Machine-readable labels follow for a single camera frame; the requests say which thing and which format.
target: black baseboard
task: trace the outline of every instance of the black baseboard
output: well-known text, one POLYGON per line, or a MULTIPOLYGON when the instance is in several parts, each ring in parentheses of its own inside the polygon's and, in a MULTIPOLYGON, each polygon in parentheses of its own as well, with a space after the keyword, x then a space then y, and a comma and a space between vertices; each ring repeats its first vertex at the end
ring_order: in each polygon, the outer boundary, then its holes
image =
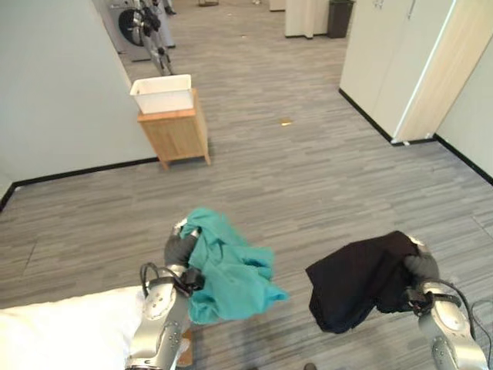
POLYGON ((3 209, 7 205, 8 200, 10 199, 12 194, 15 192, 15 189, 17 187, 23 187, 25 185, 31 185, 34 183, 42 183, 45 181, 64 179, 66 177, 85 175, 87 173, 113 170, 115 168, 130 167, 130 166, 136 166, 138 164, 152 163, 152 162, 157 162, 157 161, 159 161, 158 158, 156 156, 153 156, 151 158, 145 158, 143 160, 130 160, 128 162, 106 164, 105 166, 91 167, 91 168, 85 168, 83 170, 69 171, 69 172, 64 172, 64 173, 56 173, 54 175, 41 176, 41 177, 36 177, 34 179, 15 181, 9 187, 9 189, 7 190, 7 193, 5 193, 5 195, 2 197, 2 202, 0 203, 0 212, 3 211, 3 209))
POLYGON ((411 140, 400 143, 392 143, 392 136, 390 136, 384 129, 380 127, 380 125, 375 122, 373 118, 371 118, 368 113, 366 113, 352 98, 345 93, 344 90, 339 89, 339 93, 371 124, 379 134, 381 134, 386 141, 389 142, 392 146, 405 146, 405 145, 414 145, 414 144, 422 144, 422 143, 430 143, 432 141, 436 141, 435 138, 430 139, 419 139, 419 140, 411 140))
POLYGON ((5 206, 7 205, 8 200, 15 192, 15 188, 16 186, 13 183, 11 183, 10 187, 8 187, 7 192, 3 195, 2 200, 0 200, 0 212, 2 212, 5 206))
MULTIPOLYGON (((327 33, 317 33, 314 35, 314 37, 318 36, 327 36, 327 33)), ((293 35, 293 36, 284 36, 286 39, 299 39, 301 37, 304 37, 307 40, 313 40, 313 37, 306 37, 305 35, 293 35)))
POLYGON ((352 98, 344 92, 344 90, 339 89, 339 93, 371 124, 379 134, 381 134, 386 141, 392 144, 392 137, 382 129, 378 123, 374 121, 352 98))
POLYGON ((490 185, 493 185, 493 177, 490 176, 488 173, 483 171, 482 168, 477 166, 472 160, 467 158, 464 154, 459 152, 453 145, 448 143, 443 137, 441 137, 438 134, 435 134, 433 136, 441 145, 443 145, 445 148, 450 150, 453 154, 455 154, 462 162, 470 166, 470 168, 473 169, 474 172, 476 172, 479 176, 481 176, 483 179, 486 180, 490 185))
POLYGON ((392 146, 406 146, 406 145, 414 145, 414 144, 433 143, 434 141, 437 141, 437 140, 435 138, 431 137, 430 139, 401 141, 399 143, 391 143, 391 145, 392 146))

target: small yellow debris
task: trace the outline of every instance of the small yellow debris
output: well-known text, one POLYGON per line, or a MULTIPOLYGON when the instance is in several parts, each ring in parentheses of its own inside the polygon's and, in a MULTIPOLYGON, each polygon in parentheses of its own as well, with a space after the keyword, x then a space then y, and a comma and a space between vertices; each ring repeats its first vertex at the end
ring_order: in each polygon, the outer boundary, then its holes
POLYGON ((282 118, 280 120, 281 126, 289 126, 291 123, 293 123, 293 121, 291 121, 291 119, 289 119, 289 118, 282 118))

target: wooden nightstand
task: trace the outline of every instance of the wooden nightstand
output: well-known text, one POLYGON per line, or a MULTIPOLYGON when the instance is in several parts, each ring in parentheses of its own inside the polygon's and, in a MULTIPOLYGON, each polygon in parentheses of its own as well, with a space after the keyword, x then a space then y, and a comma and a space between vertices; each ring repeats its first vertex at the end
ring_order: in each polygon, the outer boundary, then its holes
POLYGON ((197 156, 205 157, 210 165, 207 125, 195 89, 192 109, 140 113, 138 121, 165 170, 172 160, 197 156))

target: black trash can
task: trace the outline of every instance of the black trash can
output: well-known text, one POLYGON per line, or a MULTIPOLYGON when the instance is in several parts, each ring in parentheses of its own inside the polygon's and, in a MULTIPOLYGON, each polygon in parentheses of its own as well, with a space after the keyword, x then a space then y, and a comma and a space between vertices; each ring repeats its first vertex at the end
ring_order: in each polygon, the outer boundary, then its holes
POLYGON ((346 37, 353 4, 353 0, 330 0, 327 36, 331 39, 346 37))

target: gray glove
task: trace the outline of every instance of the gray glove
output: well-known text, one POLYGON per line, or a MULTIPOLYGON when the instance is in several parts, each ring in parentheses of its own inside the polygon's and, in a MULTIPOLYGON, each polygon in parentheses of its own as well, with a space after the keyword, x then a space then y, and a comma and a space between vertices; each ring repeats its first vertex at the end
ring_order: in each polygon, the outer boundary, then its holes
POLYGON ((188 261, 190 255, 195 248, 197 238, 199 237, 199 231, 194 230, 191 234, 187 235, 183 239, 179 235, 184 223, 178 223, 172 230, 171 235, 164 247, 164 264, 170 266, 177 264, 180 266, 188 267, 188 261))
POLYGON ((431 252, 419 240, 409 237, 418 247, 418 255, 407 256, 404 259, 404 266, 420 279, 438 279, 440 271, 438 270, 437 261, 431 255, 431 252))

